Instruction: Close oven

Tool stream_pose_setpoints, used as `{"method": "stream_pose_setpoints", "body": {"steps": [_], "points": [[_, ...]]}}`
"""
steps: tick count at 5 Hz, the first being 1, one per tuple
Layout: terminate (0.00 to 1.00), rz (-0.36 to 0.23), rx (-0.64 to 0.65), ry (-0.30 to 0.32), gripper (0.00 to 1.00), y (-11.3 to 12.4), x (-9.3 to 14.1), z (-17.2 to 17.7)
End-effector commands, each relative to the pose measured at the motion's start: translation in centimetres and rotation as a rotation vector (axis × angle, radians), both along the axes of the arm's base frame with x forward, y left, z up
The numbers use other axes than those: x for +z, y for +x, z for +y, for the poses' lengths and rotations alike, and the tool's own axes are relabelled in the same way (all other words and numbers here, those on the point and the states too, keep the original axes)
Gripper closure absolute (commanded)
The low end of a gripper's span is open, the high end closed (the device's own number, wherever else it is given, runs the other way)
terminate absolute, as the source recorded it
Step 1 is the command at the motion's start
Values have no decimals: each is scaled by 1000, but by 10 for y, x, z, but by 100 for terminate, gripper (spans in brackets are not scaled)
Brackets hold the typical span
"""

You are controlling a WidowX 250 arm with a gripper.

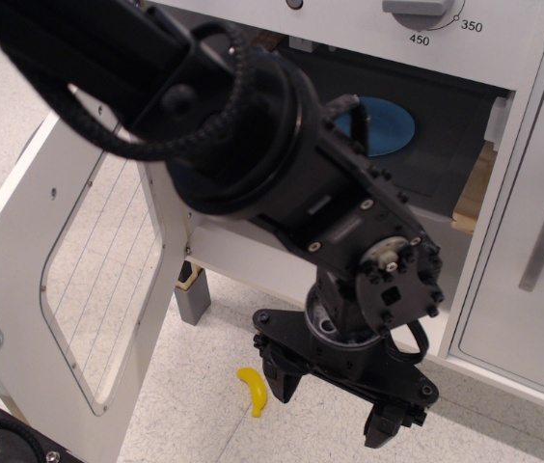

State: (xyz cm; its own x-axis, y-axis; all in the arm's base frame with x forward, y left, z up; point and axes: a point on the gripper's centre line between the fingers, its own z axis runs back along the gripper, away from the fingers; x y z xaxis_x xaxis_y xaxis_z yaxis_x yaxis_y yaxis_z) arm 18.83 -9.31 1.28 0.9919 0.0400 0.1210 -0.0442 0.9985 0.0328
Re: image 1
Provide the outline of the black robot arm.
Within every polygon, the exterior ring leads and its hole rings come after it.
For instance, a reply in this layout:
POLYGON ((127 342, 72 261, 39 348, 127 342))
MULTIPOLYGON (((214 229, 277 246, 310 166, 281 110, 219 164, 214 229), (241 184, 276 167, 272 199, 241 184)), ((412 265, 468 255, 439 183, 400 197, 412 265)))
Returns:
POLYGON ((423 424, 437 387, 418 368, 442 266, 390 174, 368 159, 354 95, 309 78, 216 20, 185 29, 126 1, 0 1, 0 47, 77 134, 163 163, 180 198, 244 219, 316 267, 302 313, 254 314, 273 395, 314 375, 371 403, 369 447, 423 424))

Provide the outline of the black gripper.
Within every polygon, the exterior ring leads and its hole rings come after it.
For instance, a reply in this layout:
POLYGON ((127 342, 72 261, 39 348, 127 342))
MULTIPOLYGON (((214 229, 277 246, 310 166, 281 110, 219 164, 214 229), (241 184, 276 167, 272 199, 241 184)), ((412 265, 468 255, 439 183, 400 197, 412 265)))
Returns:
POLYGON ((414 365, 395 361, 381 342, 342 350, 317 338, 301 312, 263 309, 253 314, 263 373, 274 397, 288 403, 301 378, 313 375, 373 404, 365 446, 381 449, 402 427, 423 426, 437 386, 414 365))

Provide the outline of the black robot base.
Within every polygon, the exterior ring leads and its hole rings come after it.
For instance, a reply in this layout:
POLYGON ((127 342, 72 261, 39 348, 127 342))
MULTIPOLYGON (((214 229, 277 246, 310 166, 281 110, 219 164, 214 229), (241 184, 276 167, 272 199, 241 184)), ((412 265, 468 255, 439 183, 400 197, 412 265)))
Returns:
POLYGON ((85 459, 0 409, 0 462, 85 462, 85 459))

